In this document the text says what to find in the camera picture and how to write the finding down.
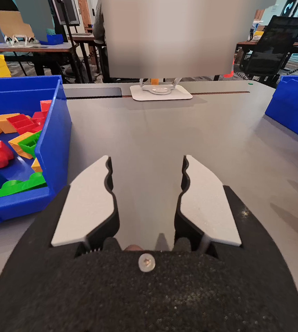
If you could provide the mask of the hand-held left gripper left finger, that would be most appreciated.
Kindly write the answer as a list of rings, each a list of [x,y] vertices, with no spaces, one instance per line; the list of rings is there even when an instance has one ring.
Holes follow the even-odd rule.
[[[110,156],[102,156],[70,184],[51,245],[82,243],[103,247],[120,227],[117,200],[113,193]]]

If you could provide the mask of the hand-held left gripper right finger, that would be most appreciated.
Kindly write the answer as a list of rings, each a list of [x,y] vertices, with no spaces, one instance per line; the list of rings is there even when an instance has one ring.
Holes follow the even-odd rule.
[[[242,245],[223,183],[191,155],[183,159],[174,228],[175,245],[180,238],[188,239],[190,247]]]

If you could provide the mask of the blue storage bin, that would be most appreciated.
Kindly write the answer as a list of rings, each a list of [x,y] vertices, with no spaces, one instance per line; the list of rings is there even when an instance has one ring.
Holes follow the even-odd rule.
[[[265,115],[298,135],[298,75],[281,77]]]
[[[47,45],[59,45],[64,43],[64,38],[62,34],[47,34]]]
[[[35,151],[47,186],[0,197],[0,223],[42,211],[67,184],[72,121],[61,76],[0,78],[0,115],[32,117],[43,100],[52,104]]]

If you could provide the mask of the pile of colourful blocks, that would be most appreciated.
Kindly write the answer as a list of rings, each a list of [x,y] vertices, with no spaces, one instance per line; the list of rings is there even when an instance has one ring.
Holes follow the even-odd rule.
[[[47,187],[42,168],[35,156],[35,147],[47,118],[51,100],[40,101],[33,116],[13,113],[0,115],[0,197]],[[16,162],[32,161],[33,173],[24,180],[9,178],[1,171]]]

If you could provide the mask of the black office chair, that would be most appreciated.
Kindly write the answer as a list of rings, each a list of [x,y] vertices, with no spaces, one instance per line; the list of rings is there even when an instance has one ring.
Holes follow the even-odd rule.
[[[298,39],[298,18],[274,15],[255,45],[243,45],[240,70],[260,82],[278,78],[278,72]]]

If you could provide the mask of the black computer monitor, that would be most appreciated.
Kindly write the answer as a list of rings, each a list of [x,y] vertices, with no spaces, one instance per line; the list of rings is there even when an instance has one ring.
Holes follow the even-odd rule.
[[[58,21],[59,21],[60,25],[66,25],[61,3],[57,0],[52,0],[52,2],[53,2],[53,6],[54,6],[55,11],[56,11],[56,16],[58,18]],[[79,14],[78,14],[78,11],[77,11],[77,7],[76,7],[76,1],[74,1],[74,0],[64,0],[63,2],[65,4],[66,13],[68,15],[69,25],[70,26],[79,26],[80,25],[80,20],[79,20]]]

